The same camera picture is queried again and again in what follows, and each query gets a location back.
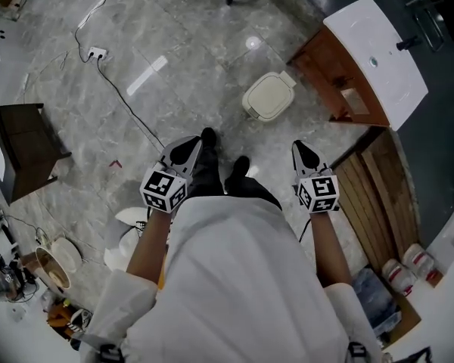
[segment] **black pants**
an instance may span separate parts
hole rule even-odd
[[[275,204],[281,209],[281,204],[256,179],[242,176],[227,178],[225,186],[231,197],[258,197]],[[224,189],[219,177],[219,158],[213,147],[204,147],[198,157],[194,169],[193,181],[188,188],[188,197],[212,197],[224,195]]]

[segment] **sink faucet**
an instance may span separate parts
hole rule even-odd
[[[401,42],[396,44],[396,47],[399,51],[408,50],[409,48],[420,45],[422,40],[418,38],[418,36],[413,36],[412,38],[408,38],[406,40],[402,40]]]

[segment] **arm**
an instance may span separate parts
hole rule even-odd
[[[311,214],[316,270],[323,287],[344,282],[351,284],[347,259],[334,232],[328,213]]]
[[[170,214],[158,210],[152,212],[126,273],[158,284],[170,222]]]

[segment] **dark floor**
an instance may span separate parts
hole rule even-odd
[[[328,16],[356,0],[308,1]],[[403,39],[419,34],[408,1],[375,0]],[[415,183],[421,241],[428,246],[454,210],[454,43],[446,36],[437,53],[426,44],[410,52],[429,94],[398,132]]]

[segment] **wooden vanity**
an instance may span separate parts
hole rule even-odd
[[[397,130],[428,93],[403,40],[373,0],[323,20],[289,60],[316,88],[330,121]]]

